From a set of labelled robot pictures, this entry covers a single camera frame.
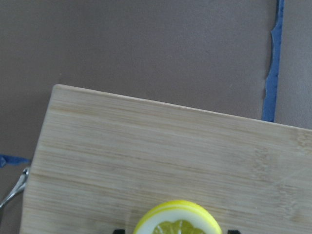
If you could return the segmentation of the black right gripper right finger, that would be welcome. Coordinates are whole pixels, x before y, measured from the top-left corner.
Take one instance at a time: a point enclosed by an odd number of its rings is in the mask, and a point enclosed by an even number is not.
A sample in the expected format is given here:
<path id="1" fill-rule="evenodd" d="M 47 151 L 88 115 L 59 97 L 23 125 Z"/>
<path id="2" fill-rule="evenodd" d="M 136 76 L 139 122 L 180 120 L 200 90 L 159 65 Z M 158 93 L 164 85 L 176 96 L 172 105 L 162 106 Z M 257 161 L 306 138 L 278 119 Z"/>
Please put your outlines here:
<path id="1" fill-rule="evenodd" d="M 239 230 L 228 230 L 227 234 L 239 234 Z"/>

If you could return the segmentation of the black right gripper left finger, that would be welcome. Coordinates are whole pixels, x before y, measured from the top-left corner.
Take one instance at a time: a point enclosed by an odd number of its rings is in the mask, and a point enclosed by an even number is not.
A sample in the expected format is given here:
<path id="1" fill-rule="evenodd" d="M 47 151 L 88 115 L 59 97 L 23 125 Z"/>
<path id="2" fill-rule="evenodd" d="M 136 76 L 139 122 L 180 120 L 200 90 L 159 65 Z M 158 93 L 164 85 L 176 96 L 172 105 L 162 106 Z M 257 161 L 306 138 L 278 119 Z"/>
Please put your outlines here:
<path id="1" fill-rule="evenodd" d="M 125 234 L 125 230 L 124 229 L 115 229 L 113 231 L 113 234 Z"/>

